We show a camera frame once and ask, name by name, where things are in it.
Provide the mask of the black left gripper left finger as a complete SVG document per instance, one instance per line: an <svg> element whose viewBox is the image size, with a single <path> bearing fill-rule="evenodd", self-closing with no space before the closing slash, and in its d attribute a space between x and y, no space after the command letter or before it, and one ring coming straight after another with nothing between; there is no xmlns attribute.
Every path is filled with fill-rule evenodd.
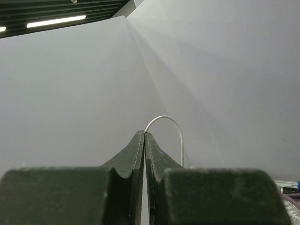
<svg viewBox="0 0 300 225"><path fill-rule="evenodd" d="M138 225L144 132L101 166L24 167L0 180L3 225Z"/></svg>

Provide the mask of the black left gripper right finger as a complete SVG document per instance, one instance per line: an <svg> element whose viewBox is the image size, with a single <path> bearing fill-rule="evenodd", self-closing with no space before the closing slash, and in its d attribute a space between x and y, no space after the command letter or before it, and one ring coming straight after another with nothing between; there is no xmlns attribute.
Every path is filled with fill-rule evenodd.
<svg viewBox="0 0 300 225"><path fill-rule="evenodd" d="M145 134L152 225L289 225L271 177L257 169L187 169Z"/></svg>

